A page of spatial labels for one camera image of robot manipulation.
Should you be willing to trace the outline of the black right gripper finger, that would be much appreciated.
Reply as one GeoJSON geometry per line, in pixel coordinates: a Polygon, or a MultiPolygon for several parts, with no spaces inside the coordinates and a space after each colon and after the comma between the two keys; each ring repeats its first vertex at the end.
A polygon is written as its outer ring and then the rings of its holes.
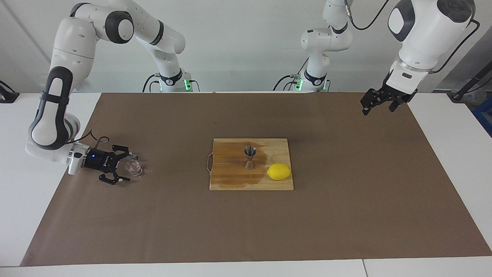
{"type": "Polygon", "coordinates": [[[135,154],[133,154],[128,147],[122,146],[122,145],[112,145],[112,152],[113,156],[117,160],[122,160],[125,158],[130,158],[134,160],[138,160],[139,157],[135,154]]]}
{"type": "Polygon", "coordinates": [[[118,182],[130,181],[130,178],[118,175],[115,171],[103,172],[99,175],[99,180],[110,185],[115,185],[118,182]]]}

